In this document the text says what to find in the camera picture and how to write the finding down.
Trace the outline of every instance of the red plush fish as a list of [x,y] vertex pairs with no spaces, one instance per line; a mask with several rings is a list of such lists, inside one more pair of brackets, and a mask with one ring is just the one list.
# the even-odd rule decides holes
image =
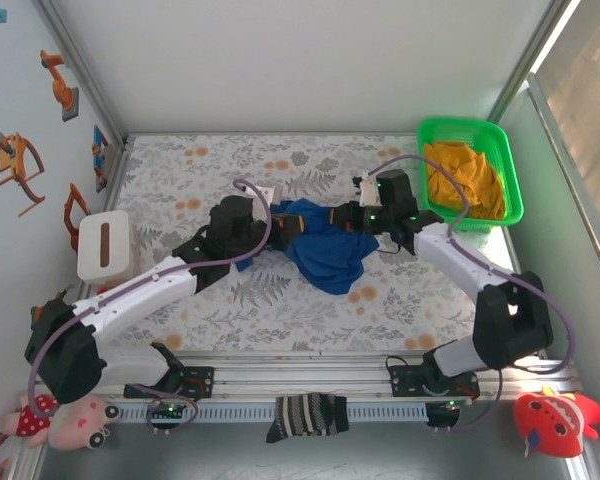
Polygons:
[[600,404],[584,395],[522,395],[513,407],[518,433],[529,448],[553,457],[572,458],[582,453],[583,434],[598,438]]

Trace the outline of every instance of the striped sock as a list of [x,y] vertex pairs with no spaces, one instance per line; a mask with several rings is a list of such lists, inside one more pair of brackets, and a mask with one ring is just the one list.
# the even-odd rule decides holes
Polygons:
[[326,393],[276,398],[267,443],[293,436],[328,436],[349,430],[347,399]]

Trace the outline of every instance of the floral mat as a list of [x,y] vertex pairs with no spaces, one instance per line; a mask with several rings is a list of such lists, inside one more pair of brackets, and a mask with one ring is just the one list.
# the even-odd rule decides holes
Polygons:
[[[384,160],[416,153],[413,136],[141,136],[128,146],[116,208],[128,212],[146,270],[208,223],[209,210],[246,178],[283,188],[283,199],[339,205],[351,183]],[[420,196],[417,162],[401,164]],[[462,236],[511,268],[504,235]],[[382,250],[394,251],[387,236]],[[428,350],[469,334],[474,306],[442,272],[402,250],[374,252],[348,295],[310,285],[282,252],[267,251],[198,295],[141,320],[114,343],[164,341],[174,350]]]

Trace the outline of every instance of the green basket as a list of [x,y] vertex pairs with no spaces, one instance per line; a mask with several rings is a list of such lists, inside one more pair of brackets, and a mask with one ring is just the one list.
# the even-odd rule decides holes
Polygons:
[[[434,117],[423,121],[418,126],[418,146],[420,155],[424,156],[424,144],[434,142],[463,142],[476,152],[484,153],[487,161],[500,175],[504,187],[504,202],[506,212],[502,220],[484,220],[465,217],[458,224],[460,230],[489,230],[494,226],[509,226],[520,221],[524,213],[520,186],[513,165],[511,149],[507,134],[497,125],[483,120],[464,118]],[[422,205],[451,221],[460,213],[447,207],[432,203],[427,191],[427,166],[421,165]]]

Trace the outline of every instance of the plush doll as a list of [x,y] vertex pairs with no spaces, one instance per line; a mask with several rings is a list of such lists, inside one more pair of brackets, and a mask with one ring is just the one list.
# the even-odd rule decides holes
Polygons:
[[513,417],[518,433],[529,448],[545,455],[573,458],[582,453],[582,436],[598,438],[600,404],[584,395],[527,393],[516,400]]
[[[50,395],[37,395],[36,405],[48,412],[56,405]],[[0,432],[5,435],[28,437],[30,448],[42,445],[47,439],[57,450],[75,450],[82,447],[102,446],[109,431],[105,425],[120,416],[120,409],[107,404],[96,395],[86,395],[80,400],[61,405],[51,418],[38,418],[33,414],[27,395],[20,397],[22,410],[5,415],[0,421]]]

